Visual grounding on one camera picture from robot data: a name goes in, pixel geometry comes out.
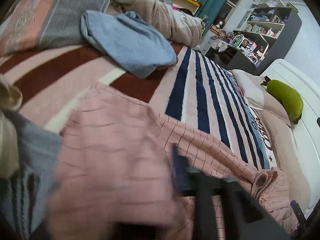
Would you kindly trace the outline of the pink checked pants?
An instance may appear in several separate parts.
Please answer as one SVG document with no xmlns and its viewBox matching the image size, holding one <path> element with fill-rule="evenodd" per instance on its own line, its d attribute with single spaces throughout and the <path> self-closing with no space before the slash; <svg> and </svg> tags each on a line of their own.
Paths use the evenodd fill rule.
<svg viewBox="0 0 320 240">
<path fill-rule="evenodd" d="M 48 201 L 52 239 L 107 239 L 118 222 L 190 239 L 194 201 L 173 190 L 173 144 L 205 174 L 234 176 L 287 233 L 296 228 L 280 169 L 259 171 L 217 137 L 106 87 L 84 94 L 66 122 Z"/>
</svg>

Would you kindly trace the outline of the striped plush bed blanket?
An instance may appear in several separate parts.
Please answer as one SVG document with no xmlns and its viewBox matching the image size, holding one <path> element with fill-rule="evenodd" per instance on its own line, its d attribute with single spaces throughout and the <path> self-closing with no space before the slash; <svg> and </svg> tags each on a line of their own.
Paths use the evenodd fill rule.
<svg viewBox="0 0 320 240">
<path fill-rule="evenodd" d="M 257 169 L 276 166 L 264 123 L 244 101 L 231 74 L 180 44 L 178 63 L 139 79 L 88 46 L 25 51 L 1 58 L 1 74 L 23 96 L 20 113 L 59 133 L 69 111 L 91 88 L 113 87 L 156 112 L 211 134 Z"/>
</svg>

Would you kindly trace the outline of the pink knitted pillow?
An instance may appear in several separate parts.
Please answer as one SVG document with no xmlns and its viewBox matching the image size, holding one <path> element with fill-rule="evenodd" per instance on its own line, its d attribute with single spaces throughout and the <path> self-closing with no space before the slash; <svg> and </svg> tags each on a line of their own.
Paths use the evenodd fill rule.
<svg viewBox="0 0 320 240">
<path fill-rule="evenodd" d="M 270 165 L 280 168 L 290 185 L 290 199 L 299 203 L 302 210 L 310 205 L 311 187 L 303 174 L 297 158 L 297 148 L 287 112 L 280 102 L 261 84 L 262 76 L 254 76 L 243 70 L 231 71 L 241 89 L 244 102 L 256 114 L 256 122 L 262 128 L 266 147 L 273 152 Z"/>
</svg>

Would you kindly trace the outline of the green plush pillow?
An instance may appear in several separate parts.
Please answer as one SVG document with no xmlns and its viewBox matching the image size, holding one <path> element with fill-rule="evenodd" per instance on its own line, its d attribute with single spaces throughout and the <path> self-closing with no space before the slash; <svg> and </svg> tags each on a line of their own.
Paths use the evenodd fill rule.
<svg viewBox="0 0 320 240">
<path fill-rule="evenodd" d="M 286 110 L 289 119 L 297 125 L 302 118 L 304 102 L 301 95 L 291 86 L 279 80 L 265 80 L 261 84 Z"/>
</svg>

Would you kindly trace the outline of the dark desk with clutter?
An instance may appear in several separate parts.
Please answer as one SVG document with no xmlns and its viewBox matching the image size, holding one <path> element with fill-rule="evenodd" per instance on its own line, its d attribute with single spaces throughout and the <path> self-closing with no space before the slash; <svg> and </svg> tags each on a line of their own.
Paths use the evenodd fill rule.
<svg viewBox="0 0 320 240">
<path fill-rule="evenodd" d="M 245 38 L 253 41 L 257 45 L 253 51 L 257 60 L 251 59 L 249 55 L 245 55 L 244 50 L 235 48 L 230 44 L 227 45 L 226 50 L 219 52 L 218 49 L 213 48 L 214 40 L 209 41 L 210 47 L 206 51 L 205 56 L 213 60 L 215 59 L 215 55 L 217 55 L 226 70 L 240 69 L 252 75 L 262 74 L 274 61 L 269 51 L 275 39 L 268 38 L 263 34 L 254 34 L 245 31 L 241 31 L 240 34 L 244 34 Z"/>
</svg>

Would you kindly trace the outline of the folded light blue garment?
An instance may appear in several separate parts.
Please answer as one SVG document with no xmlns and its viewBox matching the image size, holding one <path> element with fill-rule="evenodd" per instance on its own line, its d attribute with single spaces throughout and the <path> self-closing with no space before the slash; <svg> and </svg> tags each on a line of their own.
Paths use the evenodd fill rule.
<svg viewBox="0 0 320 240">
<path fill-rule="evenodd" d="M 158 67 L 177 63 L 167 39 L 133 11 L 110 15 L 85 10 L 80 29 L 95 49 L 140 79 L 147 78 Z"/>
</svg>

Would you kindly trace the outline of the beige and grey quilt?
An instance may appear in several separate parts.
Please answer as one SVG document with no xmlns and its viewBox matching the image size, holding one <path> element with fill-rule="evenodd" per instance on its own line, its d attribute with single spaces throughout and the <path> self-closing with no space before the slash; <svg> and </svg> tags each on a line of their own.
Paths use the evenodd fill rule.
<svg viewBox="0 0 320 240">
<path fill-rule="evenodd" d="M 84 44 L 82 22 L 110 22 L 124 11 L 173 42 L 194 47 L 201 39 L 200 18 L 175 10 L 171 0 L 16 0 L 1 24 L 1 55 Z"/>
</svg>

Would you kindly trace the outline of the dark wall bookshelf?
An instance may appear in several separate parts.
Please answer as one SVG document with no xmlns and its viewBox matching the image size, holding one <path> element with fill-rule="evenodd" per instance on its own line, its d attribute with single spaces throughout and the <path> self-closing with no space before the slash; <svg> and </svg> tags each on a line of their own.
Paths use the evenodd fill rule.
<svg viewBox="0 0 320 240">
<path fill-rule="evenodd" d="M 240 34 L 241 31 L 274 38 L 269 51 L 273 60 L 283 59 L 287 55 L 302 26 L 302 20 L 292 7 L 259 7 L 252 9 L 244 19 L 245 22 L 235 29 L 234 33 L 243 38 L 245 37 Z M 253 52 L 256 46 L 249 40 L 247 47 L 243 49 L 245 55 L 249 55 L 253 60 L 257 60 Z"/>
</svg>

